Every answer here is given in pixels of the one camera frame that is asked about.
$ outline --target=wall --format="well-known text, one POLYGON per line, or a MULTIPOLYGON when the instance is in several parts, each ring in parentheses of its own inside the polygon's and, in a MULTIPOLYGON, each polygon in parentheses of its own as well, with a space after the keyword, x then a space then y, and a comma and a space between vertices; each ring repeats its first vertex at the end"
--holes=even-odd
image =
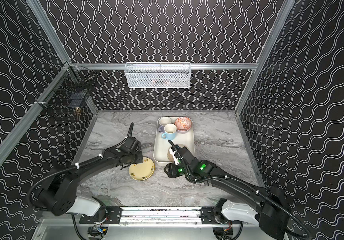
POLYGON ((282 0, 41 0, 75 63, 256 62, 282 0))
POLYGON ((240 117, 266 186, 314 239, 344 239, 343 0, 295 3, 240 117))
POLYGON ((229 110, 236 108, 251 70, 193 70, 187 89, 128 88, 124 71, 101 71, 92 97, 106 110, 229 110))
MULTIPOLYGON (((62 66, 25 0, 0 0, 0 143, 62 66)), ((25 201, 30 186, 70 164, 88 128, 55 122, 43 111, 0 167, 0 239, 31 239, 40 212, 25 201)))

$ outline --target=orange patterned bowl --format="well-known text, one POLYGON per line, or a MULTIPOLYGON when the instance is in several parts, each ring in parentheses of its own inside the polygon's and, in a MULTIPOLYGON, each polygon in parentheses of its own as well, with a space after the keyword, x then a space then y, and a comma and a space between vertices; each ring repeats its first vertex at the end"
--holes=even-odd
POLYGON ((180 132, 186 132, 192 127, 191 119, 187 117, 180 117, 174 122, 176 128, 180 132))

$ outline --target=tray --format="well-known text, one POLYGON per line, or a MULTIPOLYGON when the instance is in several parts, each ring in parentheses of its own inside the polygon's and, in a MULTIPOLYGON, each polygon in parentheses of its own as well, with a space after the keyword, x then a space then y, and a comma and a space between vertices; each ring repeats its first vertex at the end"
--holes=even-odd
MULTIPOLYGON (((172 123, 176 121, 176 119, 180 117, 169 117, 172 120, 172 123)), ((157 127, 156 127, 156 139, 155 139, 155 149, 153 151, 153 159, 155 160, 156 164, 159 166, 166 166, 168 163, 171 163, 171 161, 168 160, 168 150, 171 147, 171 145, 168 143, 168 140, 161 138, 162 132, 159 132, 158 129, 160 127, 159 120, 157 120, 157 127)), ((172 142, 174 144, 184 144, 188 147, 189 151, 195 155, 194 152, 194 137, 193 137, 193 121, 192 127, 186 132, 186 133, 179 133, 177 132, 176 137, 172 142)))

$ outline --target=cup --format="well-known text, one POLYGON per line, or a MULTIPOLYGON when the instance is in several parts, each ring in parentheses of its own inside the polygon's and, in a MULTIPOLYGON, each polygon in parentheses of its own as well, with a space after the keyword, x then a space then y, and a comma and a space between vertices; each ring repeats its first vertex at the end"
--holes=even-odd
POLYGON ((162 117, 159 119, 159 124, 160 124, 160 127, 159 127, 159 132, 165 132, 164 131, 164 126, 171 123, 172 120, 168 117, 162 117))
POLYGON ((161 134, 161 138, 173 140, 174 137, 176 137, 177 128, 174 124, 168 123, 167 125, 165 125, 164 130, 165 132, 161 134))

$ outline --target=gray marble countertop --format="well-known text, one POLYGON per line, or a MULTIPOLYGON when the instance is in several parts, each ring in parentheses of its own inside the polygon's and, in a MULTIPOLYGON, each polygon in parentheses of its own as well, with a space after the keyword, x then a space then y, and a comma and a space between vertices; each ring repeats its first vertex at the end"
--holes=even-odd
MULTIPOLYGON (((153 160, 157 120, 162 116, 187 116, 194 122, 196 157, 216 163, 228 173, 257 185, 233 112, 99 112, 80 162, 97 156, 120 142, 134 122, 133 137, 142 143, 143 155, 153 160)), ((185 178, 170 179, 163 167, 155 165, 147 180, 135 181, 128 168, 99 173, 83 182, 78 191, 95 196, 108 206, 214 206, 220 198, 236 202, 228 193, 185 178)))

